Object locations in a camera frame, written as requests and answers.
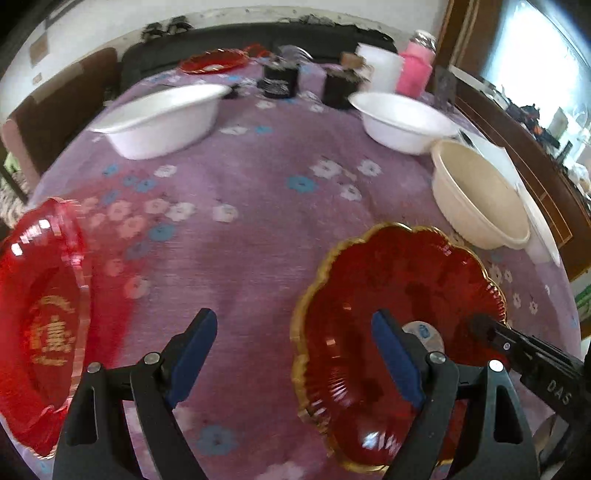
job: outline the blue gripper pad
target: blue gripper pad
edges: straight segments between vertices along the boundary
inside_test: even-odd
[[[171,372],[165,400],[170,408],[187,399],[217,335],[217,317],[209,310],[194,330]]]
[[[426,399],[420,371],[380,312],[374,313],[371,319],[371,333],[398,391],[404,400],[420,410]]]

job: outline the red plate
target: red plate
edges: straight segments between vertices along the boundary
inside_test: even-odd
[[[198,75],[206,73],[220,73],[246,65],[249,61],[248,53],[235,48],[229,50],[210,50],[201,55],[194,55],[184,60],[178,66],[183,72]]]
[[[54,452],[82,371],[89,259],[77,204],[49,199],[0,247],[0,413],[38,456]]]
[[[372,314],[383,308],[401,325],[432,325],[459,364],[505,361],[476,343],[463,321],[487,313],[506,322],[505,297],[472,252],[437,229],[400,224],[377,225],[340,244],[294,312],[293,381],[303,413],[340,463],[358,472],[389,465],[417,413],[399,395],[371,337]],[[441,461],[453,457],[464,412],[456,403]]]

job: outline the plastic bowl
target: plastic bowl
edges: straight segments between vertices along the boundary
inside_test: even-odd
[[[530,239],[523,202],[483,156],[458,142],[442,140],[431,151],[433,195],[457,233],[486,250],[519,250]]]
[[[349,102],[362,113],[363,127],[371,138],[402,153],[428,153],[437,140],[455,137],[460,131],[441,112],[402,95],[358,92]]]
[[[211,130],[225,85],[188,85],[152,93],[107,113],[90,130],[106,134],[117,153],[130,160],[180,150]]]

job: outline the table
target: table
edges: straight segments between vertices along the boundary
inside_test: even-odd
[[[211,135],[164,158],[131,161],[106,138],[84,131],[41,179],[33,204],[61,195],[81,201],[95,266],[93,340],[115,296],[133,301],[121,341],[92,360],[107,366],[159,351],[201,307],[219,334],[189,399],[175,415],[212,480],[358,478],[327,458],[322,438],[297,417],[290,380],[291,314],[316,268],[339,241],[383,221],[434,225],[463,240],[437,208],[429,156],[412,157],[372,141],[359,115],[318,102],[323,71],[306,66],[295,99],[268,100],[251,64],[208,81],[245,82],[245,96],[223,100]],[[167,72],[146,79],[110,108],[155,85],[204,82]],[[459,114],[452,117],[470,127]],[[534,265],[524,251],[474,249],[503,289],[513,325],[580,355],[576,308],[562,267]],[[532,429],[548,409],[519,393]],[[127,407],[138,457],[157,478]],[[23,455],[41,479],[52,460]]]

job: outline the white cup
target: white cup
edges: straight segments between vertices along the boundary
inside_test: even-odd
[[[364,90],[392,93],[396,90],[404,58],[394,52],[360,43],[355,52],[365,60],[365,67],[357,73],[366,78]]]

